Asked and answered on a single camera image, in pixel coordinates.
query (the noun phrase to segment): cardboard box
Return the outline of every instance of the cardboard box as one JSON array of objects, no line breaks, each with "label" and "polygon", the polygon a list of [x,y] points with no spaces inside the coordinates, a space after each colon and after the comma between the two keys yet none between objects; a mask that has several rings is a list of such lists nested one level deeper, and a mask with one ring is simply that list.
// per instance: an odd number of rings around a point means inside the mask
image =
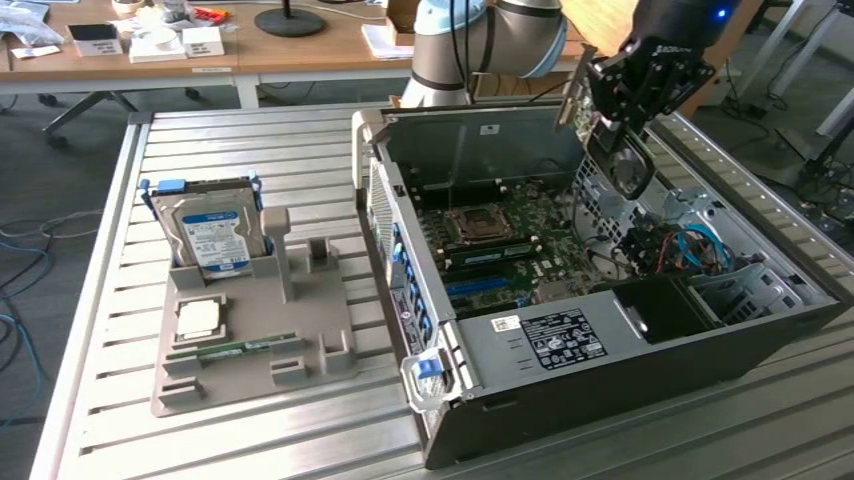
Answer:
[{"label": "cardboard box", "polygon": [[113,25],[68,25],[68,33],[70,33],[81,57],[124,53],[118,41],[118,31]]},{"label": "cardboard box", "polygon": [[417,0],[388,0],[385,28],[390,43],[396,47],[414,45],[414,13]]},{"label": "cardboard box", "polygon": [[188,57],[225,55],[218,27],[185,28],[182,36]]}]

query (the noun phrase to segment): paper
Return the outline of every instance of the paper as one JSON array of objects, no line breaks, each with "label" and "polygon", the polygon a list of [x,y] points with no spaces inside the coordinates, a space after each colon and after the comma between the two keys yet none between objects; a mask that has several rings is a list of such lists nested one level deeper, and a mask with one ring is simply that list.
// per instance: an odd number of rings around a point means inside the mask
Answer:
[{"label": "paper", "polygon": [[42,57],[44,55],[50,55],[52,53],[58,53],[58,47],[56,45],[50,45],[49,47],[38,47],[38,48],[13,48],[12,55],[16,58],[33,58]]},{"label": "paper", "polygon": [[414,47],[394,47],[388,38],[384,25],[361,25],[361,34],[368,42],[373,57],[380,60],[398,60],[412,58]]}]

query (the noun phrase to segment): gray carpet floor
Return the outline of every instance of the gray carpet floor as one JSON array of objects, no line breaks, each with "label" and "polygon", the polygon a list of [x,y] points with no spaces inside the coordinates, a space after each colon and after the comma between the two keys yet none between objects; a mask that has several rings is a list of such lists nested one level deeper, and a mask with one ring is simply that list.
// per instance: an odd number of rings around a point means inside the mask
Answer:
[{"label": "gray carpet floor", "polygon": [[[763,30],[744,38],[732,59],[735,68],[744,68],[765,37],[767,31]],[[777,56],[764,72],[765,80],[779,61],[781,58]],[[808,137],[851,88],[852,80],[851,70],[823,58],[815,58],[785,95],[788,111],[772,109],[763,123],[769,127],[791,128]],[[398,94],[402,85],[404,80],[325,82],[317,83],[313,88],[308,83],[292,84],[284,89],[269,88],[273,97],[261,102],[261,105],[378,101],[388,94]],[[202,100],[198,102],[186,99],[180,89],[130,93],[128,98],[140,110],[148,111],[237,108],[236,91],[232,88],[209,87],[200,89],[200,92]],[[78,95],[57,97],[65,105],[80,98]],[[0,102],[6,105],[9,101],[9,97],[0,98]],[[70,148],[64,151],[54,151],[45,145],[40,132],[57,113],[57,109],[44,107],[34,96],[26,95],[17,99],[16,107],[0,115],[0,223],[17,219],[54,218],[73,211],[102,207],[124,134],[125,112],[112,102],[97,105],[62,129],[61,134],[70,141]],[[695,120],[724,147],[760,134],[755,127],[732,120],[716,109],[703,109]],[[792,155],[777,150],[775,143],[773,138],[756,141],[739,149],[736,157],[745,162],[772,167],[780,159]],[[840,158],[850,159],[852,154],[854,140],[848,140]],[[88,219],[74,223],[73,228],[89,228],[93,224],[94,219]],[[14,227],[32,225],[18,224]],[[34,237],[17,241],[16,244],[41,247],[44,240]],[[29,328],[44,369],[50,377],[58,371],[92,244],[93,237],[56,241],[52,245],[53,265],[49,275],[36,287],[12,299],[16,314]],[[0,282],[30,259],[30,254],[0,249]],[[32,278],[32,274],[22,278],[13,284],[12,290]],[[0,361],[9,355],[10,344],[12,342],[4,342],[0,345]],[[0,418],[13,414],[26,403],[33,388],[33,370],[26,353],[21,351],[10,368],[0,373]],[[50,389],[52,383],[48,381],[40,401],[25,414],[28,417],[45,414]],[[26,478],[40,431],[41,425],[32,423],[0,432],[0,478]]]}]

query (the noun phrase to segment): slotted metal surface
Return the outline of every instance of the slotted metal surface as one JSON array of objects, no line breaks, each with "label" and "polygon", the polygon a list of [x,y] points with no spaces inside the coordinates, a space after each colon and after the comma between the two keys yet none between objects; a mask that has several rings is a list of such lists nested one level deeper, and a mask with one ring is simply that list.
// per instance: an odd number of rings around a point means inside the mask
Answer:
[{"label": "slotted metal surface", "polygon": [[[33,478],[801,479],[850,471],[850,312],[733,382],[440,472],[420,468],[414,422],[349,200],[349,116],[368,107],[162,114],[136,129],[118,162],[126,175],[117,175],[108,205],[116,209],[114,228],[98,238],[104,248],[98,253],[96,245],[86,277],[89,290],[102,288],[100,295],[84,288],[72,329],[82,332],[80,343],[69,343],[62,365],[62,372],[78,375],[80,388],[57,386]],[[772,194],[748,185],[749,177],[720,161],[689,125],[677,118],[671,123],[703,161],[800,242],[797,248],[851,284],[844,254]],[[657,153],[672,183],[689,186],[695,180],[665,149]],[[321,232],[341,252],[361,373],[312,389],[154,418],[148,400],[169,249],[133,185],[140,178],[217,178],[249,169],[264,180],[264,203],[290,207],[286,241]],[[74,354],[85,363],[73,364]],[[66,373],[60,382],[73,378]],[[571,396],[584,394],[567,395],[567,408]]]}]

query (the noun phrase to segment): barcode label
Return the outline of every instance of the barcode label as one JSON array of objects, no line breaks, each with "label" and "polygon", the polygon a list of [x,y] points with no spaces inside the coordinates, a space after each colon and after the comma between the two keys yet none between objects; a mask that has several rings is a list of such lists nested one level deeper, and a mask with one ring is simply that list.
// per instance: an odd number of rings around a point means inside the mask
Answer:
[{"label": "barcode label", "polygon": [[516,328],[519,328],[519,315],[492,319],[492,329],[495,330],[495,333],[515,330]]}]

